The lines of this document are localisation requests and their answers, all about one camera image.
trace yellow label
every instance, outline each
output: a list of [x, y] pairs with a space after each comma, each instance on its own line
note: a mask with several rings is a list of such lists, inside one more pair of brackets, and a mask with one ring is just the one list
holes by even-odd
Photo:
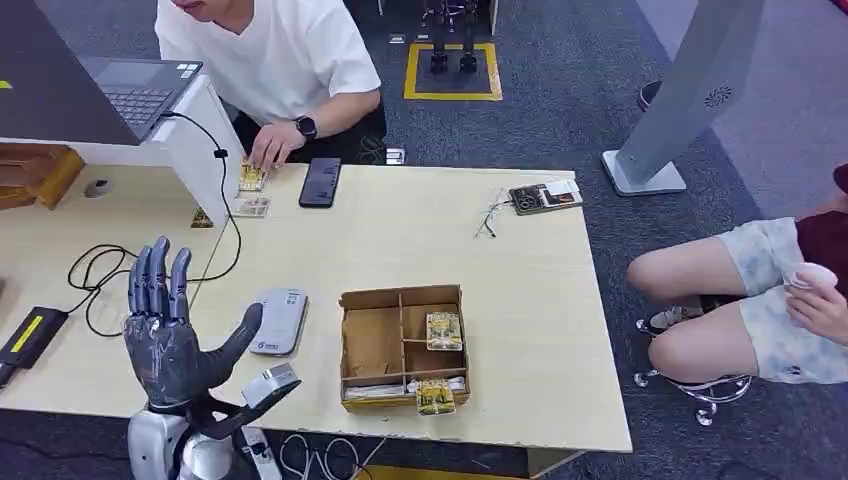
[[36, 327], [38, 327], [38, 324], [41, 323], [42, 318], [43, 317], [39, 315], [32, 319], [32, 323], [29, 324], [27, 329], [24, 330], [24, 333], [21, 334], [21, 338], [19, 338], [18, 341], [15, 342], [15, 345], [12, 347], [12, 353], [18, 353], [21, 350], [26, 341], [29, 339], [30, 335], [32, 335], [32, 332], [34, 332]]

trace gray robotic hand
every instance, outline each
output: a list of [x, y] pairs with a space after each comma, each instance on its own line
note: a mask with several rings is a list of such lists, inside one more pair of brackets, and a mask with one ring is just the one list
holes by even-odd
[[224, 383], [262, 324], [262, 305], [254, 303], [230, 338], [203, 352], [188, 316], [186, 272], [191, 250], [183, 248], [171, 267], [170, 293], [165, 258], [170, 242], [160, 237], [144, 247], [129, 275], [130, 316], [124, 341], [135, 376], [152, 409], [171, 409], [208, 395]]

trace laptop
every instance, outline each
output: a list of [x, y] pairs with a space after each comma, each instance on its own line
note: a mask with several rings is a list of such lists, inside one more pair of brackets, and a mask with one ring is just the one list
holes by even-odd
[[140, 145], [202, 68], [77, 58], [33, 0], [0, 15], [0, 137]]

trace white cable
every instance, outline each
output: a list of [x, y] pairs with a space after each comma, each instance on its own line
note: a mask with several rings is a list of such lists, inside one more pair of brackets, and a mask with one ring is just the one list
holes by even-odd
[[[286, 445], [288, 445], [289, 440], [291, 440], [293, 438], [303, 442], [303, 450], [305, 452], [305, 454], [304, 454], [304, 460], [305, 460], [304, 465], [305, 465], [305, 467], [303, 468], [302, 472], [300, 470], [293, 468], [293, 467], [290, 467], [288, 464], [286, 464], [286, 461], [283, 458], [283, 451], [286, 449]], [[333, 472], [331, 472], [330, 468], [328, 467], [329, 462], [327, 461], [327, 456], [329, 455], [330, 450], [333, 449], [333, 444], [335, 444], [336, 442], [341, 442], [341, 443], [347, 445], [350, 448], [350, 451], [353, 452], [353, 457], [352, 457], [353, 458], [353, 464], [355, 465], [356, 469], [353, 471], [351, 476], [348, 477], [348, 478], [338, 478], [338, 477], [336, 477], [335, 475], [333, 475]], [[377, 445], [376, 448], [374, 448], [374, 450], [371, 452], [371, 455], [368, 455], [368, 458], [365, 459], [366, 463], [369, 460], [371, 460], [371, 457], [374, 456], [375, 453], [377, 453], [377, 450], [379, 450], [380, 447], [382, 447], [384, 443], [386, 443], [385, 438], [380, 442], [379, 445]], [[312, 468], [312, 461], [313, 460], [318, 462], [318, 468], [321, 469], [321, 472], [324, 474], [324, 478], [326, 478], [327, 480], [353, 480], [354, 478], [356, 478], [357, 475], [359, 475], [359, 472], [362, 471], [362, 468], [360, 467], [360, 465], [364, 466], [364, 464], [359, 463], [359, 452], [356, 451], [356, 447], [354, 447], [353, 444], [350, 443], [347, 439], [341, 438], [341, 437], [334, 438], [329, 444], [327, 444], [327, 448], [324, 449], [324, 456], [322, 458], [321, 455], [319, 455], [317, 451], [315, 451], [315, 450], [313, 450], [309, 447], [309, 444], [306, 442], [306, 439], [303, 437], [303, 435], [293, 433], [293, 434], [289, 435], [288, 438], [286, 438], [285, 442], [283, 442], [283, 445], [280, 447], [279, 456], [280, 456], [280, 465], [282, 465], [283, 468], [286, 471], [297, 475], [298, 478], [300, 478], [301, 480], [307, 480], [309, 478], [309, 471]]]

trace laptop keyboard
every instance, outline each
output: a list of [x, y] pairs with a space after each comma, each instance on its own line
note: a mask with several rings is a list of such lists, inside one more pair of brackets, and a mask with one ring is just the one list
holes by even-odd
[[101, 87], [101, 90], [128, 125], [144, 125], [152, 120], [173, 93], [157, 88]]

